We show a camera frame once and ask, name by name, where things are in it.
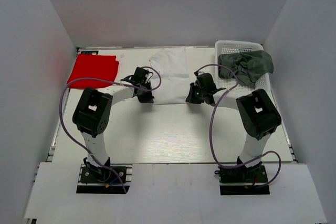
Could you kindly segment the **white t shirt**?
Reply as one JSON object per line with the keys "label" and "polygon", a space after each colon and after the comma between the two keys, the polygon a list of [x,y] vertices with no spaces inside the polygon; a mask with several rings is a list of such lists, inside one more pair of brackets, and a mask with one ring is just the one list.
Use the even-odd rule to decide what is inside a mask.
{"label": "white t shirt", "polygon": [[150,65],[159,74],[151,78],[155,105],[183,104],[190,90],[190,75],[187,69],[184,47],[162,49],[149,59]]}

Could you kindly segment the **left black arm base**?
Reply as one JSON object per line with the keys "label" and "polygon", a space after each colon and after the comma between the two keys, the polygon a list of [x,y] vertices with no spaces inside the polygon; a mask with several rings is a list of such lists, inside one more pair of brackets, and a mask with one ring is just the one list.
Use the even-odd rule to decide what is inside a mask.
{"label": "left black arm base", "polygon": [[116,174],[107,170],[106,175],[100,175],[89,169],[85,164],[81,164],[78,182],[77,194],[103,194],[103,195],[123,195],[126,194],[131,186],[132,165],[114,165],[111,166],[121,178],[125,191],[117,178]]}

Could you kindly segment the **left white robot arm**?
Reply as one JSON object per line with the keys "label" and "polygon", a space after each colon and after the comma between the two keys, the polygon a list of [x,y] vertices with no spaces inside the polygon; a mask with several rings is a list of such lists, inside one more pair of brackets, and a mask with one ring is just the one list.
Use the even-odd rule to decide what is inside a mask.
{"label": "left white robot arm", "polygon": [[126,99],[136,97],[140,103],[153,103],[149,75],[152,72],[137,67],[135,73],[112,85],[106,92],[85,88],[72,117],[80,131],[86,148],[90,151],[84,164],[93,170],[93,176],[101,182],[110,178],[110,158],[104,144],[103,133],[108,126],[111,107]]}

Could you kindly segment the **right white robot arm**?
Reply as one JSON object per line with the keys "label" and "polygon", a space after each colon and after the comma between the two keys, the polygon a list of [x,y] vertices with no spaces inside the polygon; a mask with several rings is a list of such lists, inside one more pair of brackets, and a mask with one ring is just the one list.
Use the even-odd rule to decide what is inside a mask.
{"label": "right white robot arm", "polygon": [[[186,103],[206,103],[213,107],[209,123],[209,144],[214,161],[222,169],[237,169],[238,177],[247,182],[256,175],[256,168],[261,165],[264,148],[271,135],[281,125],[281,116],[264,89],[254,90],[242,96],[231,95],[235,89],[217,88],[209,73],[194,73],[196,81],[190,84]],[[228,108],[239,112],[246,131],[244,147],[234,166],[223,165],[215,155],[213,146],[213,124],[218,108]]]}

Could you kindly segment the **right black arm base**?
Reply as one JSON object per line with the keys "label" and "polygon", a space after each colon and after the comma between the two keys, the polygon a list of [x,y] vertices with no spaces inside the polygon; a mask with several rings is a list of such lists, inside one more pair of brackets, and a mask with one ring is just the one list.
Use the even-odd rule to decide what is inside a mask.
{"label": "right black arm base", "polygon": [[219,179],[221,196],[269,195],[268,176],[262,164],[246,168],[223,169],[218,167],[214,174]]}

